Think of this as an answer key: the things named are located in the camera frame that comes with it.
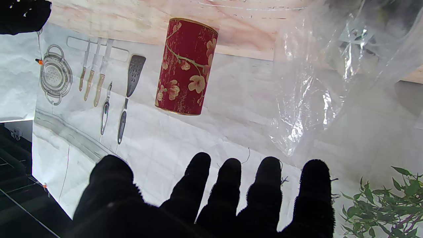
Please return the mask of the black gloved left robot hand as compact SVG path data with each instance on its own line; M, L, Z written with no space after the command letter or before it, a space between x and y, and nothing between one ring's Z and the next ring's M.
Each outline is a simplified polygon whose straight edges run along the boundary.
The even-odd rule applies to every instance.
M67 232L68 238L332 238L335 218L327 164L308 161L301 173L292 221L277 231L282 167L264 158L239 213L242 166L229 158L218 171L208 203L200 204L211 158L197 153L160 206L144 201L130 166L107 155L93 168Z

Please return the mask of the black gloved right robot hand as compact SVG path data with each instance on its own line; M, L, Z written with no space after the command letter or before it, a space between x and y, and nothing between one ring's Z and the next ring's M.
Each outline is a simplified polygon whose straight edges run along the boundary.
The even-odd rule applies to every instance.
M50 17L51 8L52 2L47 0L1 0L0 34L38 32Z

